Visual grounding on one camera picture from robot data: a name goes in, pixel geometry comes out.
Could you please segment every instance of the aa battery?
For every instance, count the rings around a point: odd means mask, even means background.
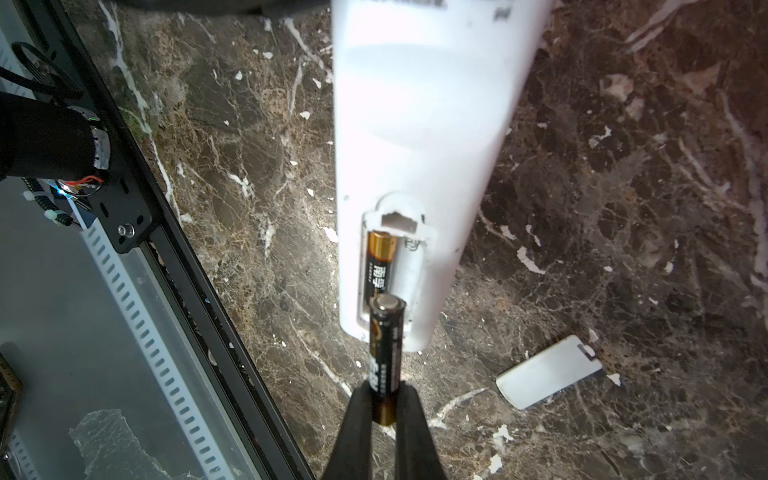
[[[397,237],[386,232],[368,232],[366,254],[366,285],[363,290],[368,303],[377,293],[389,291],[392,259],[395,258]]]
[[[368,383],[373,400],[373,421],[387,426],[396,420],[402,356],[402,318],[406,311],[406,302],[397,296],[379,293],[371,299],[370,307]]]

